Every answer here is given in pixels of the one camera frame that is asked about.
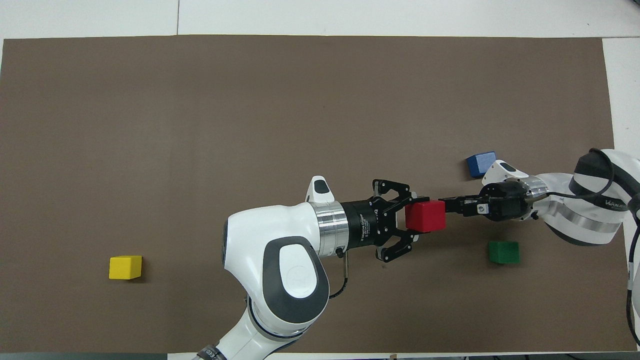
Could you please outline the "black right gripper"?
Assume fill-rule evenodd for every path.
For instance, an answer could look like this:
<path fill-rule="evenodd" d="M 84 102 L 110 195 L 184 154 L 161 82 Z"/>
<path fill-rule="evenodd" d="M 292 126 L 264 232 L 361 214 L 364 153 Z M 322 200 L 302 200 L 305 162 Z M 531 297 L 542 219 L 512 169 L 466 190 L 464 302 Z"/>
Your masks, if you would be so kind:
<path fill-rule="evenodd" d="M 522 182 L 503 181 L 486 184 L 479 194 L 440 198 L 448 214 L 464 217 L 482 215 L 494 222 L 522 218 L 527 212 L 527 190 Z"/>

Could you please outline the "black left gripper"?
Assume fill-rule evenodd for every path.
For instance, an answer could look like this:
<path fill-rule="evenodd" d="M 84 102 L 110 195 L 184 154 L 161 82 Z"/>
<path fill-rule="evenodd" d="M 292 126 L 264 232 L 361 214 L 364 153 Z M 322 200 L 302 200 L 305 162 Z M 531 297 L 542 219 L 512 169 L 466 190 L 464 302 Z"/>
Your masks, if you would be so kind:
<path fill-rule="evenodd" d="M 383 178 L 372 181 L 374 195 L 365 200 L 343 202 L 348 225 L 348 249 L 377 246 L 375 258 L 386 264 L 406 255 L 413 249 L 413 243 L 418 241 L 419 232 L 398 228 L 397 212 L 407 205 L 429 202 L 429 196 L 418 196 L 405 183 L 395 182 Z M 390 200 L 383 195 L 395 192 L 396 197 Z M 390 247 L 384 247 L 391 237 L 397 237 L 398 242 Z"/>

